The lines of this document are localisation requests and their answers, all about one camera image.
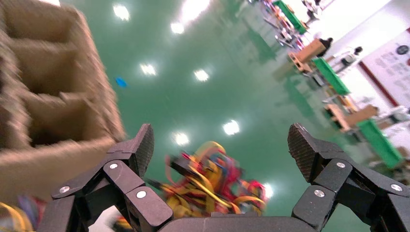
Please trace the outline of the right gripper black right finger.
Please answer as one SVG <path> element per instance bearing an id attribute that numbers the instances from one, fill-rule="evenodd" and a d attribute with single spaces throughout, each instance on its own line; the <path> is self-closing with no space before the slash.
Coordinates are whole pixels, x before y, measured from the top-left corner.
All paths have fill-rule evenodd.
<path id="1" fill-rule="evenodd" d="M 292 217 L 320 232 L 338 205 L 349 208 L 372 232 L 410 229 L 410 190 L 364 167 L 337 144 L 314 138 L 299 123 L 288 132 L 289 153 L 309 187 Z"/>

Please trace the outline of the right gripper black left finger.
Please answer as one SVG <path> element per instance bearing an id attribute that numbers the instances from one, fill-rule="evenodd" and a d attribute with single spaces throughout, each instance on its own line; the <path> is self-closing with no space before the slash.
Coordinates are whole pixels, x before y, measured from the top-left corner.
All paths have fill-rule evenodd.
<path id="1" fill-rule="evenodd" d="M 134 138 L 115 144 L 99 164 L 52 192 L 38 230 L 86 232 L 114 206 L 133 231 L 159 231 L 173 211 L 143 180 L 153 150 L 153 128 L 143 124 Z"/>

